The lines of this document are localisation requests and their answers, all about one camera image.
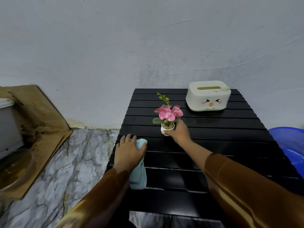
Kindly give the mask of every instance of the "person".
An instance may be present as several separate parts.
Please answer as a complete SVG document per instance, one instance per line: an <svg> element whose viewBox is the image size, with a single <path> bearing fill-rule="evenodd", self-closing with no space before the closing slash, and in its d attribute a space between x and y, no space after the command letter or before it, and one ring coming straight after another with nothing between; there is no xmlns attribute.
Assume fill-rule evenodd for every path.
<svg viewBox="0 0 304 228"><path fill-rule="evenodd" d="M304 227L304 198L253 170L194 143L187 126L164 131L185 150L206 175L210 193L236 227ZM116 145L114 167L57 224L56 228L106 227L130 186L129 173L144 156L136 136L123 136Z"/></svg>

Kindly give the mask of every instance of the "person's left hand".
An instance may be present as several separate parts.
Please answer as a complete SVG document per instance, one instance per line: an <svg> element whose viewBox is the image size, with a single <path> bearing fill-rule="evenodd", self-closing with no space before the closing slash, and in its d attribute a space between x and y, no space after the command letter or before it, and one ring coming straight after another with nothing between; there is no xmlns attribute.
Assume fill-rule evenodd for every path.
<svg viewBox="0 0 304 228"><path fill-rule="evenodd" d="M139 164L147 149L144 143L141 149L136 147L136 136L131 140L131 134L123 136L116 145L114 168L116 172L127 170L129 173Z"/></svg>

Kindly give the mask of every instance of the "white plastic bin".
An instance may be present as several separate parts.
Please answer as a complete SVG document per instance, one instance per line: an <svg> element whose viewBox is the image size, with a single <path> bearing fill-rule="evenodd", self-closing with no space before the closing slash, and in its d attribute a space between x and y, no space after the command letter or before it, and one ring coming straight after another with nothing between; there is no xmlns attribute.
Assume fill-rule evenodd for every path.
<svg viewBox="0 0 304 228"><path fill-rule="evenodd" d="M12 106L15 102L9 98L0 98L0 156L4 156L21 146L23 140L15 121Z"/></svg>

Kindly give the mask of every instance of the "artificial orchid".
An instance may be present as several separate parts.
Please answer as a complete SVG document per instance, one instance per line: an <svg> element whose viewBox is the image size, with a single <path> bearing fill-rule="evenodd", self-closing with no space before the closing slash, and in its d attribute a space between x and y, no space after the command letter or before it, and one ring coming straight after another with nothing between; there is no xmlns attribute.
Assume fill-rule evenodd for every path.
<svg viewBox="0 0 304 228"><path fill-rule="evenodd" d="M154 118L153 123L155 123L155 124L164 123L167 126L169 126L170 124L178 121L180 119L180 117L183 115L183 112L181 111L180 106L176 105L171 110L170 108L172 106L169 105L169 98L166 98L165 95L163 96L159 93L157 93L157 94L160 95L159 99L165 101L167 103L167 105L163 105L162 107L154 110L155 113L158 113L159 118Z"/></svg>

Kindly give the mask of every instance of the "white container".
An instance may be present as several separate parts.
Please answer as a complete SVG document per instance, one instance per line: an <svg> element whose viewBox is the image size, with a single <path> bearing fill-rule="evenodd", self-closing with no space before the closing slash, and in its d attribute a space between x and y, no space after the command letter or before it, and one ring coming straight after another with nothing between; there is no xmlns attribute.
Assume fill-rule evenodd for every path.
<svg viewBox="0 0 304 228"><path fill-rule="evenodd" d="M186 102L193 111L222 110L226 108L230 94L230 88L222 81L191 82Z"/></svg>
<svg viewBox="0 0 304 228"><path fill-rule="evenodd" d="M163 127L163 124L161 125L161 132L163 132L164 130L167 130Z"/></svg>
<svg viewBox="0 0 304 228"><path fill-rule="evenodd" d="M15 121L9 98L0 98L0 155L6 155L23 146L21 132Z"/></svg>

